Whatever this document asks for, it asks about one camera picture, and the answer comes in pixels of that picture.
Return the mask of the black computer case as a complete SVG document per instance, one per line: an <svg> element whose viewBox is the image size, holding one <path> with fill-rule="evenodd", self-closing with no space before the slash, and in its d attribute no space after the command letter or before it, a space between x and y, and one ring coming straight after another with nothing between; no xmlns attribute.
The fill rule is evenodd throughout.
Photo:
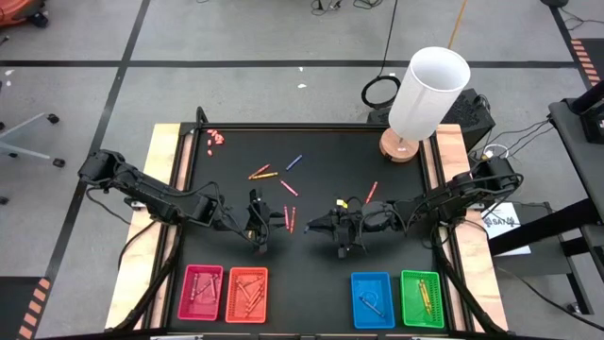
<svg viewBox="0 0 604 340"><path fill-rule="evenodd" d="M402 81L395 83L395 95L377 104L367 100L368 89L363 88L361 100L365 105L377 110L389 109L387 129L379 142L382 153L396 162L408 161L419 150L419 143L430 138L448 116L461 127L474 128L482 122L482 131L490 130L495 122L488 101L476 93L469 98L463 88L466 82L429 85L409 70Z"/></svg>

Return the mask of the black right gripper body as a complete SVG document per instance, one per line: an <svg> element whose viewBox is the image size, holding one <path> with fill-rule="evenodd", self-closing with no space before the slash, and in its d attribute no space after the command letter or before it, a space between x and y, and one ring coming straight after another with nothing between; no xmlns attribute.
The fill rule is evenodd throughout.
<svg viewBox="0 0 604 340"><path fill-rule="evenodd" d="M333 240L338 244L338 258L344 259L351 247L366 250L364 233L384 231L392 225L392 205L374 201L352 211L337 206L331 211Z"/></svg>

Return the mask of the blue plastic bin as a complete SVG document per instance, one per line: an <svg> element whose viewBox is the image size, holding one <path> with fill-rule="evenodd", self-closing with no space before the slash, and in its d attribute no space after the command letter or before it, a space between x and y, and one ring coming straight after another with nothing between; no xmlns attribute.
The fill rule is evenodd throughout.
<svg viewBox="0 0 604 340"><path fill-rule="evenodd" d="M393 329L394 304L390 275L387 272L353 272L351 274L352 315L358 330ZM385 317L367 308L359 299L367 298Z"/></svg>

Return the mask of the grey office chair base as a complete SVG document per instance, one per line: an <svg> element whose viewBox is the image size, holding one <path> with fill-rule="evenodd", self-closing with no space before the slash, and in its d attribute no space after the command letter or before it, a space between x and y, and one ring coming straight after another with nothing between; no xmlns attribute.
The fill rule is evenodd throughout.
<svg viewBox="0 0 604 340"><path fill-rule="evenodd" d="M9 139L11 135L16 135L21 130L25 130L27 127L33 125L41 119L47 120L51 125L56 125L60 122L60 118L54 113L46 114L44 112L39 113L38 115L22 122L21 124L15 127L11 127L10 129L7 129L6 125L2 121L0 121L0 151L5 152L8 157L13 159L19 157L20 155L26 155L45 161L51 161L52 164L57 168L62 168L66 163L64 159L52 158L49 155L45 155L37 151L7 143L7 139Z"/></svg>

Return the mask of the orange plastic bin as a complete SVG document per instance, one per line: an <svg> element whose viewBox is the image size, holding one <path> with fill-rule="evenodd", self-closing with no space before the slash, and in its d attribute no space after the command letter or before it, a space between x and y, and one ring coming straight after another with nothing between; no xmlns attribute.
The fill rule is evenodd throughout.
<svg viewBox="0 0 604 340"><path fill-rule="evenodd" d="M262 319L246 318L244 315L252 310L250 305L254 302L246 300L243 292L237 287L236 281L246 284L257 276L264 276L263 281L245 286L250 297L254 294L260 284L264 284L263 301L265 303L265 315ZM266 320L268 298L268 269L266 267L232 267L229 271L227 288L226 316L227 323L261 324Z"/></svg>

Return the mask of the white printed paper sheet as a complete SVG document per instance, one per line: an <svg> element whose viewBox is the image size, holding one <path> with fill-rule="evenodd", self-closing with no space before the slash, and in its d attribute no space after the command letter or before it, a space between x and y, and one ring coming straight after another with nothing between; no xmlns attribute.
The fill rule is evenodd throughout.
<svg viewBox="0 0 604 340"><path fill-rule="evenodd" d="M494 210L487 209L480 214L489 238L494 238L521 226L511 202L494 204L493 207Z"/></svg>

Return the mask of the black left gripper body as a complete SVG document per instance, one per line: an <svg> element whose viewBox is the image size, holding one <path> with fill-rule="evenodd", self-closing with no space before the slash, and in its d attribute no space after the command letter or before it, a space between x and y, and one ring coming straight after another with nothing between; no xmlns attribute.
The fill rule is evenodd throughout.
<svg viewBox="0 0 604 340"><path fill-rule="evenodd" d="M273 212L262 200L261 189L253 189L249 192L249 204L246 208L248 219L245 227L235 217L233 209L225 205L226 199L220 192L217 192L217 198L214 228L219 231L234 232L251 244L255 252L265 253L273 229L270 224Z"/></svg>

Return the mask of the white shade wooden table lamp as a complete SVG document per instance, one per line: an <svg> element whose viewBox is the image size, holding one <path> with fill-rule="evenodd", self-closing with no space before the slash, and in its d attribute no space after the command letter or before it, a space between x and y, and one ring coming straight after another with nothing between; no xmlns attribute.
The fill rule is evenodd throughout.
<svg viewBox="0 0 604 340"><path fill-rule="evenodd" d="M425 47L411 58L379 140L381 153L392 162L408 162L440 125L471 77L457 52Z"/></svg>

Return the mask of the green plastic bin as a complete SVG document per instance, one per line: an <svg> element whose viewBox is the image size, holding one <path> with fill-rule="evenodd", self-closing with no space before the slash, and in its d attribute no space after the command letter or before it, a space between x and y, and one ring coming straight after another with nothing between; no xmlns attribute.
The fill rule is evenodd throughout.
<svg viewBox="0 0 604 340"><path fill-rule="evenodd" d="M432 314L428 315L420 296L418 281L424 280L428 287ZM432 271L401 271L401 304L402 318L406 326L443 329L445 312L441 293L440 276Z"/></svg>

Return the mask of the pink plastic bin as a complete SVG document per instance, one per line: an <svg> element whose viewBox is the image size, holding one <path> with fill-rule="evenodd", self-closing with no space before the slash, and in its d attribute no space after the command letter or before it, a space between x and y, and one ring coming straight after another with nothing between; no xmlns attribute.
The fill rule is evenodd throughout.
<svg viewBox="0 0 604 340"><path fill-rule="evenodd" d="M211 286L203 294L196 296L194 301L190 301L194 273L198 274L196 290L200 289L207 281L211 281L213 274L218 275L219 279L216 283L217 301L212 298ZM180 320L215 321L220 307L223 276L224 268L221 265L189 264L183 277L177 317Z"/></svg>

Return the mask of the black neighbouring workstation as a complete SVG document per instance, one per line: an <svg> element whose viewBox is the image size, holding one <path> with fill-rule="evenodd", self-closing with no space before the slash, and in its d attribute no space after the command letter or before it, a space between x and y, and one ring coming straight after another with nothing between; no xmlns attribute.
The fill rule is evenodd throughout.
<svg viewBox="0 0 604 340"><path fill-rule="evenodd" d="M489 242L493 255L558 237L566 260L592 256L604 281L604 80L578 98L548 106L548 118L561 137L587 197L523 224Z"/></svg>

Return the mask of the orange wheeled base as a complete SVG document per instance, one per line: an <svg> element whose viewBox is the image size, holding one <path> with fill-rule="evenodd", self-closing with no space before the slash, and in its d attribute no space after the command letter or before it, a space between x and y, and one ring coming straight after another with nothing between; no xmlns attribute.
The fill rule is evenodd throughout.
<svg viewBox="0 0 604 340"><path fill-rule="evenodd" d="M29 22L40 28L48 26L42 13L45 0L0 0L0 26L14 26Z"/></svg>

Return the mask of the light wooden side board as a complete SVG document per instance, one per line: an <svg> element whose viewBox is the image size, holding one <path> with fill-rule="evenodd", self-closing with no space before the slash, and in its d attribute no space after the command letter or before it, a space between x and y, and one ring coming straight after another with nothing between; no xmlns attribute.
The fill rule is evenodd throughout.
<svg viewBox="0 0 604 340"><path fill-rule="evenodd" d="M145 174L182 190L190 162L193 136L179 134L179 124L157 124L147 150ZM154 224L145 209L131 214L126 249L118 270L105 327L122 322L142 297L174 247L176 228Z"/></svg>
<svg viewBox="0 0 604 340"><path fill-rule="evenodd" d="M439 175L444 177L444 181L449 181L470 169L458 125L438 126L436 140L426 140L425 150L428 178L432 187L439 184ZM455 235L444 244L444 252L451 261L452 251L458 251L461 260L459 268L463 272L467 288L494 323L506 331L509 327L488 247L487 233L482 227L480 212L469 210L465 219L455 228Z"/></svg>

